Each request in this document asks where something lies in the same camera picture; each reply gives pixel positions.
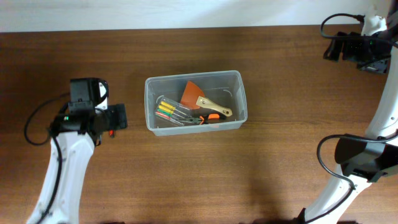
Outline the clear screwdriver set case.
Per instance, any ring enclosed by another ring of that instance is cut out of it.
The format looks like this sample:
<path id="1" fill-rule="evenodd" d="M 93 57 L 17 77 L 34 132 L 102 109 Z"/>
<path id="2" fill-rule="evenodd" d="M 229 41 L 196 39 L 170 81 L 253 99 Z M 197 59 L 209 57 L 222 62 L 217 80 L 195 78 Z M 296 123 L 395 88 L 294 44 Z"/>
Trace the clear screwdriver set case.
<path id="1" fill-rule="evenodd" d="M 164 95 L 156 99 L 155 105 L 155 117 L 171 126 L 184 126 L 182 120 L 192 117 L 191 109 Z"/>

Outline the orange scraper wooden handle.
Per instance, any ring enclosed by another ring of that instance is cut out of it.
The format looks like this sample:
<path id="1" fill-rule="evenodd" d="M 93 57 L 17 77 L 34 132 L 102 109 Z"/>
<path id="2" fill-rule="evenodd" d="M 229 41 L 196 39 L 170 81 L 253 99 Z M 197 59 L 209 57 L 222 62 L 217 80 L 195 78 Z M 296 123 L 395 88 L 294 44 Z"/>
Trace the orange scraper wooden handle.
<path id="1" fill-rule="evenodd" d="M 191 81 L 188 81 L 186 84 L 180 104 L 188 107 L 191 110 L 205 108 L 217 111 L 225 116 L 233 115 L 233 112 L 230 108 L 225 108 L 211 101 L 205 96 L 204 92 Z"/>

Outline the orange black long-nose pliers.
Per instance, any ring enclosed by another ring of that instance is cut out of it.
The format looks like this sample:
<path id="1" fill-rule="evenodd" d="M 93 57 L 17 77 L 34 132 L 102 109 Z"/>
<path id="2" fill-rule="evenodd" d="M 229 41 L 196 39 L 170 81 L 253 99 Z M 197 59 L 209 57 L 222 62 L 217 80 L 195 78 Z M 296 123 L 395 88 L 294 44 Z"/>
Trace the orange black long-nose pliers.
<path id="1" fill-rule="evenodd" d="M 203 125 L 203 124 L 209 124 L 209 121 L 224 120 L 226 118 L 227 117 L 225 115 L 223 115 L 223 114 L 212 113 L 212 114 L 208 114 L 208 115 L 201 115 L 199 117 L 178 119 L 178 121 L 181 122 L 181 123 Z"/>

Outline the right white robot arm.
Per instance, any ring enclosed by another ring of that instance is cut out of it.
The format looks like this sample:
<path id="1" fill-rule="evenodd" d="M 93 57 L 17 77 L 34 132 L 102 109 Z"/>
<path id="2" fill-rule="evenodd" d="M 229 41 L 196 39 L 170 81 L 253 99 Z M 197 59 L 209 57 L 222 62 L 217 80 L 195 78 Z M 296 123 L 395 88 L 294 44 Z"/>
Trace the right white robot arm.
<path id="1" fill-rule="evenodd" d="M 362 71 L 386 74 L 376 114 L 363 137 L 334 134 L 317 146 L 317 159 L 331 178 L 319 197 L 303 208 L 294 223 L 339 223 L 355 198 L 381 177 L 397 174 L 397 1 L 386 17 L 372 6 L 354 15 L 360 33 L 322 34 L 331 41 L 323 57 L 349 60 Z"/>

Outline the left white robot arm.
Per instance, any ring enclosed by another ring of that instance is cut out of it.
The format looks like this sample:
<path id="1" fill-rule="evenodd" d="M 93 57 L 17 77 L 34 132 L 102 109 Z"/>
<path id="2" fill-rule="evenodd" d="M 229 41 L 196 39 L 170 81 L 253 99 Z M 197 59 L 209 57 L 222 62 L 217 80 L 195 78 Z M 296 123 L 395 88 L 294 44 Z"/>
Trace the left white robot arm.
<path id="1" fill-rule="evenodd" d="M 50 160 L 28 223 L 78 223 L 88 163 L 102 135 L 127 128 L 123 104 L 109 105 L 108 83 L 100 78 L 70 80 L 66 102 L 48 128 Z"/>

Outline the clear plastic container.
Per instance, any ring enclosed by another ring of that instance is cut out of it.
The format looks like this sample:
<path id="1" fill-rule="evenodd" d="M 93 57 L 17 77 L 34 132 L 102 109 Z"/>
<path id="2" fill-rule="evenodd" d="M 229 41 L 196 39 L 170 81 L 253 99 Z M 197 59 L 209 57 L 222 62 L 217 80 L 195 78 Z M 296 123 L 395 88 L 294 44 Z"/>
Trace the clear plastic container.
<path id="1" fill-rule="evenodd" d="M 156 136 L 238 129 L 248 118 L 236 70 L 148 78 L 146 124 Z"/>

